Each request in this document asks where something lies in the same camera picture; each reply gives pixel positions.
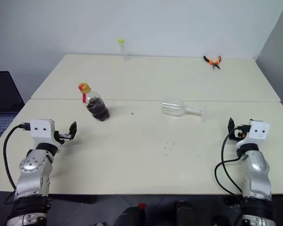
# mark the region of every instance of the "white wall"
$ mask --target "white wall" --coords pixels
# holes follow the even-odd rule
[[[0,70],[24,100],[65,53],[254,57],[283,0],[0,0]]]

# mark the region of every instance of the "clear glass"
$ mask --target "clear glass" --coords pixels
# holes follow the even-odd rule
[[[127,51],[126,51],[126,47],[125,47],[125,43],[119,43],[119,48],[121,49],[121,53],[123,55],[123,59],[124,61],[127,61],[128,60],[128,54],[127,54]]]
[[[87,106],[90,102],[101,99],[100,95],[97,92],[90,91],[89,93],[86,93],[86,103],[84,102],[84,96],[82,98],[83,104]]]
[[[200,115],[203,121],[206,116],[206,111],[206,105],[202,109],[192,108],[186,106],[182,100],[172,97],[165,98],[162,102],[162,112],[171,116],[182,116],[192,113]]]

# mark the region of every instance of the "dark liquid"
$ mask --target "dark liquid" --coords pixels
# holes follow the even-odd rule
[[[104,104],[104,101],[100,98],[90,99],[87,105],[87,109],[92,113],[94,118],[100,121],[105,121],[110,116],[109,111]]]

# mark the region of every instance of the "test tube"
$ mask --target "test tube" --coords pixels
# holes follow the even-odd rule
[[[124,39],[117,39],[117,42],[119,44],[119,48],[121,49],[121,53],[123,55],[124,61],[127,61],[128,55],[127,55],[127,51],[126,51],[126,48],[125,48],[125,40]]]

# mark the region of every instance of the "orange bottle cap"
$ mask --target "orange bottle cap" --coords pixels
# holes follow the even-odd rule
[[[91,90],[91,88],[88,86],[86,82],[80,83],[78,85],[78,88],[81,91],[81,93],[89,93]]]

